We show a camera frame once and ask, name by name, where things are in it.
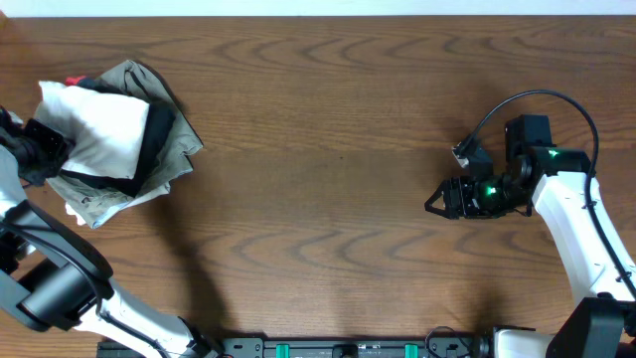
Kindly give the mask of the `white printed t-shirt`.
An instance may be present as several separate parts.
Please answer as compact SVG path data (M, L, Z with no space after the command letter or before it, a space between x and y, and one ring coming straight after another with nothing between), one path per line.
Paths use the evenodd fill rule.
M150 104L133 96L40 81L37 118L75 147L62 169L94 177L131 179Z

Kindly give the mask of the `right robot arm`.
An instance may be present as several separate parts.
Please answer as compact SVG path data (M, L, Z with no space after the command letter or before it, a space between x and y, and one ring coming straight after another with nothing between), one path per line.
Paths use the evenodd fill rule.
M619 357L635 333L635 263L601 199L587 155L553 145L518 146L506 173L453 177L425 202L456 220L495 219L522 205L546 223L565 268L575 309L555 334L498 328L475 357Z

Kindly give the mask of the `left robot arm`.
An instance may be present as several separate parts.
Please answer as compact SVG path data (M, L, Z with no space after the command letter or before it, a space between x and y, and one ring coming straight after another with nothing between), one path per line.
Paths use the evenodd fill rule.
M27 199L26 185L54 176L71 147L39 121L1 112L2 310L34 331L101 335L100 357L223 356L221 343L118 285L93 245Z

